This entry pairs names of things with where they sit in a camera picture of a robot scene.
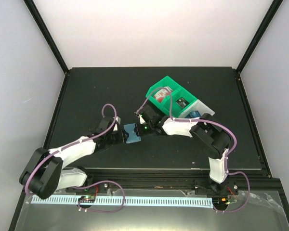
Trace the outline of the blue leather card holder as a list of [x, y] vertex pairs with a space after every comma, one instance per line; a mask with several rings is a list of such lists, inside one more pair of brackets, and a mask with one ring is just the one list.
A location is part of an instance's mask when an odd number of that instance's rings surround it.
[[127, 132], [128, 137], [126, 138], [126, 143], [136, 143], [141, 141], [141, 137], [137, 135], [136, 124], [126, 124], [123, 126], [125, 132]]

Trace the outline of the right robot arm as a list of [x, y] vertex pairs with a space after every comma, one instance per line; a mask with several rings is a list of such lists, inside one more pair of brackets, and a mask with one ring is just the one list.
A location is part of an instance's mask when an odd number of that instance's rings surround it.
[[202, 142], [210, 166], [209, 187], [215, 194], [227, 188], [228, 155], [236, 146], [233, 133], [214, 119], [209, 111], [188, 111], [180, 117], [165, 114], [154, 105], [144, 105], [135, 112], [139, 123], [135, 125], [138, 136], [147, 133], [166, 136], [184, 136]]

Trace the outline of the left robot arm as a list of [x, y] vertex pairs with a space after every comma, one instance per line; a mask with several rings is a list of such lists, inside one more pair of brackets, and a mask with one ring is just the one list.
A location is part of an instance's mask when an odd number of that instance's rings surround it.
[[33, 193], [41, 199], [47, 199], [55, 191], [70, 187], [89, 192], [94, 181], [85, 170], [80, 167], [65, 170], [65, 167], [109, 146], [124, 143], [128, 133], [120, 123], [118, 116], [104, 117], [99, 126], [86, 136], [58, 148], [36, 149], [20, 175], [19, 183], [24, 186], [26, 193]]

